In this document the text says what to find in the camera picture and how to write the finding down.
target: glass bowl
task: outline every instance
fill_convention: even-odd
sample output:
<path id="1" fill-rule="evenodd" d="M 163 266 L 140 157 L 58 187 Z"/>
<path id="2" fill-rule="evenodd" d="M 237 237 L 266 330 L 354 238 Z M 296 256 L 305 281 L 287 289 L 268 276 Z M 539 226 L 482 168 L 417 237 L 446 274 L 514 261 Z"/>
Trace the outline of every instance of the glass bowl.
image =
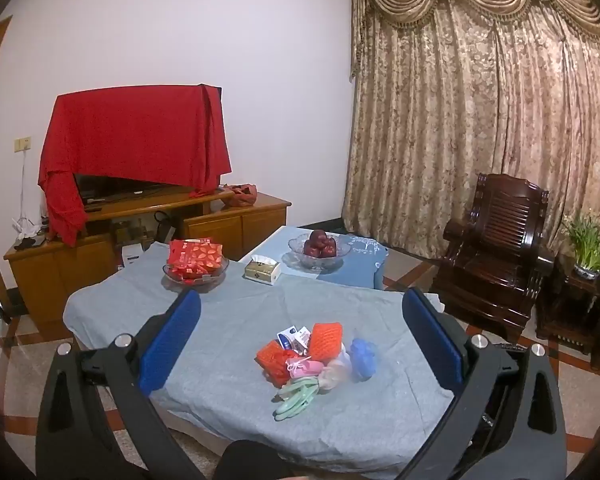
<path id="1" fill-rule="evenodd" d="M 169 278 L 173 283 L 177 283 L 178 285 L 183 286 L 201 286 L 201 285 L 215 285 L 219 283 L 224 278 L 224 272 L 226 268 L 229 266 L 229 260 L 227 260 L 224 256 L 222 257 L 221 267 L 216 269 L 211 274 L 204 274 L 202 277 L 197 278 L 195 280 L 183 280 L 179 274 L 176 274 L 171 270 L 171 266 L 165 265 L 162 267 L 162 272 L 164 275 Z"/>
<path id="2" fill-rule="evenodd" d="M 303 267 L 308 269 L 334 269 L 342 265 L 342 259 L 349 254 L 351 246 L 346 243 L 344 238 L 339 236 L 333 238 L 336 240 L 336 256 L 333 258 L 314 258 L 304 254 L 302 250 L 304 250 L 304 243 L 309 239 L 308 234 L 289 240 L 289 248 L 294 252 Z"/>

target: curtain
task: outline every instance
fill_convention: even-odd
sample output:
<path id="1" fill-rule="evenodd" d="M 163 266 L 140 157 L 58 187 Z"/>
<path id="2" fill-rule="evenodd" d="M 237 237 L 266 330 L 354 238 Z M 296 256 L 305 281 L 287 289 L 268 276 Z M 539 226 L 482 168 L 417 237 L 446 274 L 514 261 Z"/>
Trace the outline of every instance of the curtain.
<path id="1" fill-rule="evenodd" d="M 590 0 L 353 0 L 350 231 L 427 257 L 477 175 L 600 214 L 600 12 Z"/>

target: red apple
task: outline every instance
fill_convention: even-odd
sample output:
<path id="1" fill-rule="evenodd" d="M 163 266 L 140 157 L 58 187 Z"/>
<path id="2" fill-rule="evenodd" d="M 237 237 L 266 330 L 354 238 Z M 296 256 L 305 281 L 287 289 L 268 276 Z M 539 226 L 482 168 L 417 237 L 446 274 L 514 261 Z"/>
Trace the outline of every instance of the red apple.
<path id="1" fill-rule="evenodd" d="M 313 247 L 323 249 L 325 247 L 325 242 L 327 241 L 327 233 L 322 229 L 316 229 L 309 235 L 309 241 Z"/>
<path id="2" fill-rule="evenodd" d="M 320 251 L 321 258 L 334 258 L 336 257 L 337 252 L 335 247 L 331 247 L 327 245 L 323 250 Z"/>
<path id="3" fill-rule="evenodd" d="M 312 258 L 320 258 L 320 249 L 313 247 L 309 240 L 304 243 L 302 252 L 307 256 L 311 256 Z"/>

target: red packet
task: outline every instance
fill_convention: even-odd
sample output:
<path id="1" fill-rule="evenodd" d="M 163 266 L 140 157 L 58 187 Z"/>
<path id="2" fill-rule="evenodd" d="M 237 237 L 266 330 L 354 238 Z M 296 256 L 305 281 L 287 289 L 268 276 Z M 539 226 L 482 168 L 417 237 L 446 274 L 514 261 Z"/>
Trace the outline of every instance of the red packet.
<path id="1" fill-rule="evenodd" d="M 172 240 L 167 264 L 184 280 L 195 280 L 222 266 L 222 245 L 201 241 Z"/>

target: plant pot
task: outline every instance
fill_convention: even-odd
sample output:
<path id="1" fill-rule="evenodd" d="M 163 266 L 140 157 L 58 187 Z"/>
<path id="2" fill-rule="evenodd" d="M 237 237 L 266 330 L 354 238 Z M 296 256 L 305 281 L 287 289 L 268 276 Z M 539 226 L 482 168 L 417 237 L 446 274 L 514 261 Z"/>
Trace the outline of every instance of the plant pot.
<path id="1" fill-rule="evenodd" d="M 599 275 L 599 270 L 585 269 L 578 264 L 573 264 L 573 270 L 584 280 L 595 280 Z"/>

